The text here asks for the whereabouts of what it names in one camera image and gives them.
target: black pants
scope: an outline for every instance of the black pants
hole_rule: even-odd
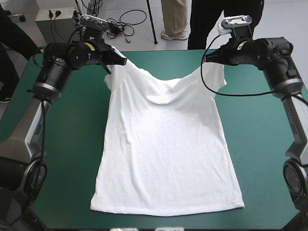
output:
[[[19,77],[1,43],[22,54],[28,60],[33,54],[40,52],[32,39],[10,20],[0,5],[0,82],[4,84],[1,90],[10,92],[15,89]]]
[[[263,6],[264,0],[192,0],[188,49],[205,49],[207,36],[222,11],[224,11],[225,17],[251,16],[250,28],[254,31],[255,26],[260,22]]]

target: black cable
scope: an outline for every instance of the black cable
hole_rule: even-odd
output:
[[[141,22],[139,22],[139,23],[127,23],[127,22],[123,22],[123,21],[121,20],[122,17],[123,17],[125,14],[127,14],[127,13],[129,13],[129,12],[132,12],[132,11],[140,11],[140,12],[144,13],[145,18],[144,18]],[[122,22],[122,23],[124,23],[124,24],[126,24],[126,25],[136,26],[136,25],[139,25],[139,24],[143,23],[143,22],[146,20],[146,18],[147,18],[147,15],[146,15],[146,12],[145,12],[145,11],[143,11],[143,10],[130,10],[130,11],[124,12],[124,13],[120,16],[119,21]]]
[[[144,15],[145,15],[144,19],[142,21],[138,22],[138,23],[123,22],[122,21],[122,17],[125,14],[127,14],[129,12],[133,12],[133,11],[143,12]],[[125,36],[125,39],[127,40],[127,42],[129,42],[127,37],[133,36],[135,34],[135,29],[132,26],[139,25],[139,24],[143,23],[146,19],[147,19],[147,14],[143,10],[129,10],[129,11],[126,11],[123,14],[121,14],[121,16],[119,18],[119,21],[115,20],[114,18],[108,18],[106,20],[109,23],[109,31],[106,32],[107,36],[110,39],[114,39],[118,34],[122,33]],[[126,27],[129,27],[132,30],[132,32],[130,34],[124,32]]]
[[[289,98],[289,97],[294,97],[294,98],[297,98],[298,100],[300,100],[301,102],[303,102],[307,107],[308,107],[308,102],[307,100],[305,100],[304,98],[298,96],[298,94],[294,94],[294,95],[286,95],[284,97],[281,98],[281,101],[284,101],[286,98]]]
[[[57,31],[57,27],[56,27],[56,18],[57,18],[57,17],[55,17],[54,20],[53,20],[54,30],[56,31],[56,33],[60,36],[60,38],[61,38],[64,42],[67,42],[67,41],[58,33],[58,31]]]
[[[74,34],[76,33],[76,32],[80,32],[80,27],[78,27],[78,28],[76,28],[76,30],[74,30],[74,32],[71,34],[71,36],[69,37],[69,39],[68,39],[68,41],[67,41],[67,43],[70,43],[70,41],[71,41],[71,39],[72,39],[72,37],[74,36]]]
[[[40,152],[40,157],[39,157],[39,164],[38,164],[38,170],[35,178],[35,182],[33,185],[33,188],[30,192],[30,198],[33,199],[33,192],[36,188],[38,188],[40,185],[38,185],[38,179],[39,179],[39,174],[42,169],[43,161],[44,161],[44,152],[45,152],[45,136],[46,136],[46,111],[45,111],[45,105],[44,105],[44,99],[40,99],[41,102],[41,111],[42,111],[42,145],[41,145],[41,152]]]
[[[42,47],[39,47],[38,49],[39,49],[39,50],[42,50],[42,49],[45,49],[45,48],[46,48],[45,46],[42,46]],[[41,69],[43,69],[44,67],[41,66],[41,65],[39,65],[39,64],[37,63],[37,61],[35,60],[35,56],[36,56],[37,54],[38,54],[38,53],[35,53],[35,54],[32,56],[34,65],[35,65],[35,66],[38,66],[38,67],[41,68]]]
[[[202,73],[202,64],[203,64],[203,60],[205,58],[205,55],[208,51],[208,49],[211,47],[211,45],[213,44],[213,42],[220,37],[220,35],[217,35],[210,43],[210,45],[207,47],[207,49],[205,50],[203,56],[202,56],[202,60],[201,60],[201,66],[200,66],[200,74],[201,74],[201,80],[204,84],[204,86],[211,92],[217,94],[217,95],[221,95],[221,96],[232,96],[232,97],[250,97],[250,96],[259,96],[259,95],[267,95],[267,94],[272,94],[272,93],[288,93],[286,91],[267,91],[267,92],[263,92],[263,93],[254,93],[254,94],[225,94],[225,93],[219,93],[217,91],[212,90],[210,87],[208,87],[208,85],[205,83],[204,78],[203,78],[203,73]]]
[[[51,36],[53,37],[53,41],[55,42],[56,40],[54,39],[53,32],[52,32],[52,19],[50,19],[50,28],[51,28]]]
[[[272,90],[272,91],[267,91],[267,92],[263,92],[263,93],[255,93],[255,94],[225,94],[225,93],[219,93],[219,92],[217,92],[217,91],[214,91],[214,90],[212,90],[210,87],[208,87],[207,84],[206,84],[205,81],[204,81],[204,78],[203,78],[203,74],[202,74],[202,64],[203,64],[203,60],[204,60],[204,58],[205,58],[205,55],[206,55],[208,49],[211,47],[211,45],[213,44],[213,42],[214,42],[219,36],[220,36],[220,35],[217,35],[217,36],[211,41],[210,45],[209,45],[209,46],[207,47],[207,49],[205,50],[205,52],[204,52],[204,54],[203,54],[203,56],[202,56],[201,65],[200,65],[201,80],[202,80],[204,86],[205,86],[209,91],[211,91],[211,92],[213,92],[213,93],[215,93],[215,94],[217,94],[217,95],[221,95],[221,96],[231,96],[231,97],[250,97],[250,96],[260,96],[260,95],[267,95],[267,94],[273,94],[273,93],[283,93],[283,94],[288,94],[288,95],[284,96],[284,97],[281,99],[281,101],[283,101],[283,100],[284,100],[285,98],[287,98],[287,97],[295,97],[295,98],[299,99],[301,102],[303,102],[305,105],[308,106],[308,102],[307,102],[304,98],[298,96],[298,94],[301,94],[301,92],[299,92],[299,93],[297,93],[297,94],[293,94],[293,95],[290,95],[289,92],[287,92],[287,91],[282,91],[282,90]]]
[[[83,9],[83,7],[85,7],[85,8],[87,9],[87,11],[88,11],[92,16],[95,16],[95,17],[98,16],[98,14],[99,14],[99,12],[100,12],[100,8],[103,6],[103,0],[99,0],[98,2],[95,1],[94,4],[89,5],[89,7],[87,7],[87,6],[84,4],[83,0],[81,0],[81,3],[82,3],[82,9]]]

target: beige pants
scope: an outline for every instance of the beige pants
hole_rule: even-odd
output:
[[[187,25],[187,0],[161,0],[164,26],[167,35],[174,36]]]

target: gray floor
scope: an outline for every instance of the gray floor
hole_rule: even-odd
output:
[[[265,0],[265,7],[262,20],[255,30],[254,38],[270,38],[284,36],[294,45],[293,59],[297,65],[304,83],[308,84],[308,69],[306,54],[308,53],[308,30],[305,22],[308,21],[308,0]],[[161,13],[161,4],[159,0],[150,1],[154,26],[158,44],[154,45],[152,29],[149,18],[141,25],[134,26],[135,34],[131,37],[131,43],[127,43],[123,36],[116,39],[109,39],[105,36],[105,41],[110,45],[116,46],[120,51],[153,51],[153,50],[185,50],[187,41],[166,41],[160,38],[160,32],[164,29]],[[46,45],[38,27],[35,24],[35,18],[39,10],[35,0],[11,0],[8,9],[12,13],[23,12],[26,16],[26,22],[16,22],[38,46]],[[107,19],[112,17],[119,19],[119,16],[129,9],[142,9],[147,12],[145,0],[104,0],[103,9],[99,17]],[[137,22],[144,17],[142,13],[129,13],[123,18],[127,22]],[[217,31],[213,29],[208,37],[208,43],[216,35]],[[218,48],[228,40],[228,35],[217,39],[213,48]],[[26,65],[26,60],[20,54],[14,51],[8,51],[13,60],[17,72],[21,75]],[[0,118],[6,105],[0,103]]]

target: gray box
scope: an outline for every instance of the gray box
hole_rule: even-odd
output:
[[[47,44],[54,42],[52,34],[56,42],[67,42],[71,34],[76,30],[74,21],[74,7],[40,9],[35,20]],[[53,13],[53,18],[49,18],[49,10]],[[55,19],[56,11],[61,11],[61,14]],[[79,34],[75,33],[72,40],[79,40]]]

